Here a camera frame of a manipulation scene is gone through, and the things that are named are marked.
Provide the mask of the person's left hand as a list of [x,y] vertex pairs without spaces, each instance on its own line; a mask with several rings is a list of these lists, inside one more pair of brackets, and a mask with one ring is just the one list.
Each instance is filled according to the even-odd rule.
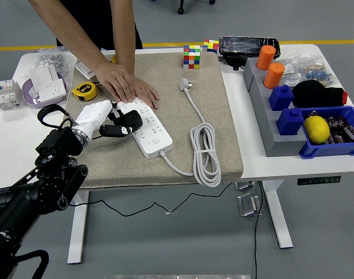
[[131,81],[134,95],[145,102],[152,110],[157,110],[160,97],[156,90],[145,81],[136,77],[132,77]]

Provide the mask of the person's right hand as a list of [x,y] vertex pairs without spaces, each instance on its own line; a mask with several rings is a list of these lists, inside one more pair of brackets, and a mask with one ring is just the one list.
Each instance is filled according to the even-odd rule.
[[134,61],[124,64],[113,64],[102,59],[94,63],[91,69],[96,74],[98,81],[111,93],[118,102],[132,102],[135,98],[133,81]]

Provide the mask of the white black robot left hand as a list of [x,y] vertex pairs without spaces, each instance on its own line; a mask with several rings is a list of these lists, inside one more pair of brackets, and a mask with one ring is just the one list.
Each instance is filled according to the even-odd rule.
[[110,100],[92,103],[84,107],[76,119],[76,124],[72,127],[72,131],[76,135],[80,135],[85,140],[92,140],[94,132],[100,133],[104,137],[125,137],[137,130],[132,124],[126,126],[120,124],[120,118],[111,116],[114,125],[103,125],[107,117],[116,109],[117,103]]

